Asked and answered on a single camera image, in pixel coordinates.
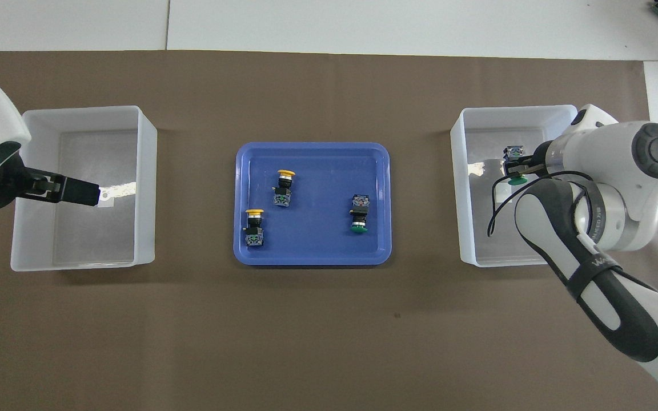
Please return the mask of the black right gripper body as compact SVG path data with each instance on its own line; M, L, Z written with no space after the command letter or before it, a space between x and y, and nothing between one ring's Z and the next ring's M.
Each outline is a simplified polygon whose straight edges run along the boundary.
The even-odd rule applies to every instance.
M554 154L556 148L556 140L549 140L540 144L533 152L533 166L537 167L533 174L538 178L561 171L560 159Z

